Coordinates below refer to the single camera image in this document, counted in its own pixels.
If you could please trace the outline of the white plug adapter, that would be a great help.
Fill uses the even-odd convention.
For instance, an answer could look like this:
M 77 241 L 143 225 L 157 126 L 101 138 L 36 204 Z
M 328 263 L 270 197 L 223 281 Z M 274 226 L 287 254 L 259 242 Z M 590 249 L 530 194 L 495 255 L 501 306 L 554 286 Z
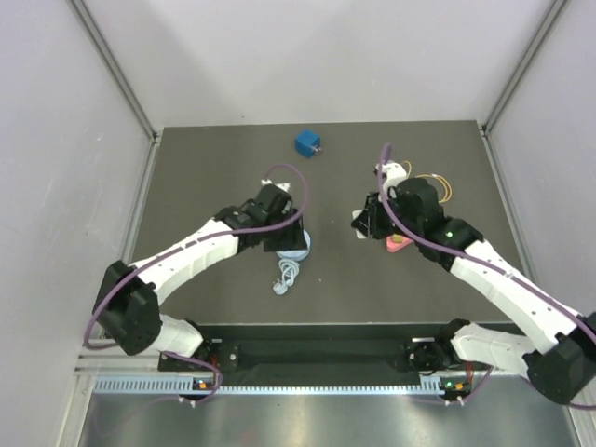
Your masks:
M 366 210 L 352 212 L 351 227 L 355 230 L 358 239 L 366 239 L 370 235 L 370 218 Z

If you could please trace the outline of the light blue round power strip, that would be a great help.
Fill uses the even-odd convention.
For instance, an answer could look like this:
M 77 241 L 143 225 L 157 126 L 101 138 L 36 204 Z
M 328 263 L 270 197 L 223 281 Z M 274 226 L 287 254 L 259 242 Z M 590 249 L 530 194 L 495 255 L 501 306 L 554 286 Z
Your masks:
M 311 251 L 311 236 L 305 230 L 304 237 L 306 248 L 294 251 L 277 251 L 278 268 L 280 276 L 273 284 L 273 292 L 276 295 L 285 294 L 295 283 L 299 273 L 301 262 L 304 261 Z

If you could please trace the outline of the pink triangular power strip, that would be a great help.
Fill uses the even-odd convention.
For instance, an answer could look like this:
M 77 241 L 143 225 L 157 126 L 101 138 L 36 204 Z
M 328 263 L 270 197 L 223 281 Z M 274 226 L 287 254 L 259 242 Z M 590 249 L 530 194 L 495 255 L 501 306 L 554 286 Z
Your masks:
M 386 249 L 388 252 L 395 253 L 408 247 L 412 243 L 413 241 L 407 237 L 393 235 L 386 239 Z

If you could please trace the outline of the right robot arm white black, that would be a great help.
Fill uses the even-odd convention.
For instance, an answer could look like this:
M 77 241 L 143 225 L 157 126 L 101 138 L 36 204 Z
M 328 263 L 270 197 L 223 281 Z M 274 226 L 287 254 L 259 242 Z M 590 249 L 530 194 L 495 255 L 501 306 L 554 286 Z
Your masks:
M 515 335 L 455 319 L 441 329 L 434 346 L 441 366 L 453 369 L 464 361 L 494 366 L 562 405 L 594 379 L 595 317 L 547 295 L 471 224 L 446 215 L 426 180 L 408 179 L 370 193 L 352 217 L 360 238 L 412 240 L 426 259 L 467 283 L 521 330 Z

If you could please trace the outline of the blue cube plug adapter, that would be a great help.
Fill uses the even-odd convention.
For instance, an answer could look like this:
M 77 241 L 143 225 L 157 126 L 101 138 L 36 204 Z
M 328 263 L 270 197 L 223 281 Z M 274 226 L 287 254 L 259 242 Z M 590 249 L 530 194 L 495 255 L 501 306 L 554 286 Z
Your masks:
M 321 138 L 316 132 L 304 129 L 294 138 L 294 149 L 299 155 L 311 158 L 321 151 Z

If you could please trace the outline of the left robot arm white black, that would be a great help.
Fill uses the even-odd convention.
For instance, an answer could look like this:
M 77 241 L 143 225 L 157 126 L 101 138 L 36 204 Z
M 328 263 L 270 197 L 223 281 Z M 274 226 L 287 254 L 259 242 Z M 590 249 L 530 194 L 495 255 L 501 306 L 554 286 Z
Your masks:
M 93 314 L 127 355 L 171 352 L 191 369 L 205 367 L 210 345 L 197 325 L 162 314 L 177 289 L 246 249 L 304 250 L 302 217 L 286 183 L 264 181 L 253 199 L 220 210 L 195 233 L 134 264 L 118 260 L 103 275 Z

